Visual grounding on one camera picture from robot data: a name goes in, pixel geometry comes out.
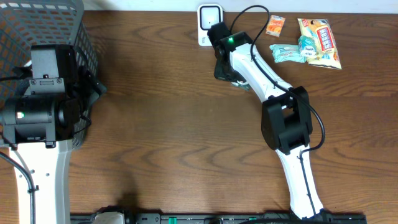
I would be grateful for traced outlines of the dark green balm box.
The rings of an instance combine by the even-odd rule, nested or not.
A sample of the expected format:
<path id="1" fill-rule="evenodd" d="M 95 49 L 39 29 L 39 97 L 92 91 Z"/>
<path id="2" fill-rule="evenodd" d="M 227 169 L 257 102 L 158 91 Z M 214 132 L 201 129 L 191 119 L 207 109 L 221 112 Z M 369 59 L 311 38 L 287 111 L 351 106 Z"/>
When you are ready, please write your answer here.
<path id="1" fill-rule="evenodd" d="M 231 82 L 231 84 L 232 84 L 232 86 L 238 87 L 238 88 L 246 90 L 246 91 L 249 91 L 251 89 L 248 82 L 236 81 L 236 82 Z"/>

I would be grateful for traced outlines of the light green pouch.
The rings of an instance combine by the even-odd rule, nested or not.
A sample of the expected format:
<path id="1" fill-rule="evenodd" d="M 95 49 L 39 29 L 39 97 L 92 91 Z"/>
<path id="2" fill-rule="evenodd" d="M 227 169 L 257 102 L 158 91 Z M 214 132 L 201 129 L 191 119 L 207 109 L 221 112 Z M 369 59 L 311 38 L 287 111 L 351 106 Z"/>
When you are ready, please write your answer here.
<path id="1" fill-rule="evenodd" d="M 300 54 L 298 45 L 273 44 L 270 45 L 269 48 L 272 50 L 275 63 L 287 61 L 305 63 L 307 61 L 307 59 Z"/>

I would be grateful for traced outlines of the orange tissue packet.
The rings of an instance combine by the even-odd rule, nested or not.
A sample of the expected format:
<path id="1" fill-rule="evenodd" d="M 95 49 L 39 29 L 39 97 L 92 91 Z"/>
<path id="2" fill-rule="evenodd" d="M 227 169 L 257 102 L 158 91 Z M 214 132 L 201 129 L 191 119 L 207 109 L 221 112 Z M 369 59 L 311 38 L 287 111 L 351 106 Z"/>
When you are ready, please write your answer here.
<path id="1" fill-rule="evenodd" d="M 285 23 L 284 17 L 271 15 L 271 18 L 266 27 L 266 34 L 274 36 L 274 37 L 279 37 L 280 33 L 282 31 L 282 28 L 284 26 L 284 23 Z"/>

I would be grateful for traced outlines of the teal tissue packet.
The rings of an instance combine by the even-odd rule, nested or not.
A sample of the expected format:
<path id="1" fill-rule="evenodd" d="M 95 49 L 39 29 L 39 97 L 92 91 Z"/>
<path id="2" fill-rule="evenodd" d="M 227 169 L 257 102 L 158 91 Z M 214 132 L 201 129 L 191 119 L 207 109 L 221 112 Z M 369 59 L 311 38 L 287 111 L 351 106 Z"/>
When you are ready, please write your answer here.
<path id="1" fill-rule="evenodd" d="M 315 58 L 318 55 L 313 37 L 301 35 L 298 39 L 298 50 L 300 55 L 306 58 Z"/>

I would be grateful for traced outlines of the yellow snack chip bag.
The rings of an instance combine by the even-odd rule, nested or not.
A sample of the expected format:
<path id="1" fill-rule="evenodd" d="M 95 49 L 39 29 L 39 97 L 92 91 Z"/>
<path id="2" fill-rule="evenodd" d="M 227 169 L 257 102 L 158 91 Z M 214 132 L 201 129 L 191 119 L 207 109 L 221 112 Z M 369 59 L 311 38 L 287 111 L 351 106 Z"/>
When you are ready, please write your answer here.
<path id="1" fill-rule="evenodd" d="M 313 37 L 318 55 L 315 58 L 306 58 L 307 63 L 316 67 L 341 70 L 334 35 L 327 19 L 298 18 L 301 35 Z"/>

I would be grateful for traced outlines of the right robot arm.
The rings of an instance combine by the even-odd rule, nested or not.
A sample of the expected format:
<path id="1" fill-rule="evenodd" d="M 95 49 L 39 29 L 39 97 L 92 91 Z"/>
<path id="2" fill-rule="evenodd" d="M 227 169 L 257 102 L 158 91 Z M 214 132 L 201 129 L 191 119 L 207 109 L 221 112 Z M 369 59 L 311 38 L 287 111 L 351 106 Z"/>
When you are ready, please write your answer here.
<path id="1" fill-rule="evenodd" d="M 312 107 L 304 87 L 294 88 L 260 56 L 245 32 L 232 34 L 224 22 L 208 30 L 217 58 L 215 77 L 248 84 L 262 103 L 261 132 L 284 169 L 290 209 L 301 219 L 313 219 L 323 210 L 310 165 Z"/>

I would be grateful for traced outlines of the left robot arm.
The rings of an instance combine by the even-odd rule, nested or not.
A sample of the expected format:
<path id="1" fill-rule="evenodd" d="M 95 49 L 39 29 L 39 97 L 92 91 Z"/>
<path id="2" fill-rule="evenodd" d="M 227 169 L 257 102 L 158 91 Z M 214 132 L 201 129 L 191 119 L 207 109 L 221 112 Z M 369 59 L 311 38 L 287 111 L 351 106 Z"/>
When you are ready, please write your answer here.
<path id="1" fill-rule="evenodd" d="M 1 109 L 1 157 L 14 168 L 20 223 L 70 223 L 69 166 L 73 140 L 90 125 L 88 111 L 105 92 L 73 45 L 35 45 L 13 68 L 25 92 Z"/>

